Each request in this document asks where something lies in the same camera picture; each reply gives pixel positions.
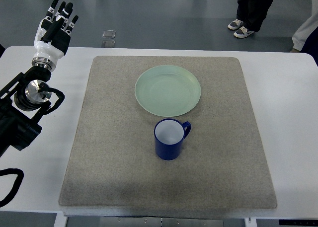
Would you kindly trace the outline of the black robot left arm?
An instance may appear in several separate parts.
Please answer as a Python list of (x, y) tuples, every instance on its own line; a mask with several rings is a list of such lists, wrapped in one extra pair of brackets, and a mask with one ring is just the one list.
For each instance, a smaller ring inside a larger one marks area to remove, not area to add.
[(55, 111), (65, 95), (47, 85), (56, 64), (35, 57), (32, 67), (19, 73), (0, 90), (0, 153), (10, 147), (22, 150), (41, 133), (40, 119)]

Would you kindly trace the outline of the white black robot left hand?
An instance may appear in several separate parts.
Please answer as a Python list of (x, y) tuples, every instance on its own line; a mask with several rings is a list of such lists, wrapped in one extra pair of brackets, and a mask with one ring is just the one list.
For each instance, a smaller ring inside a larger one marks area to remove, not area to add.
[(33, 66), (44, 66), (53, 71), (57, 61), (66, 55), (71, 40), (71, 32), (78, 16), (70, 19), (73, 4), (53, 0), (45, 17), (40, 21), (34, 39), (36, 53), (32, 59)]

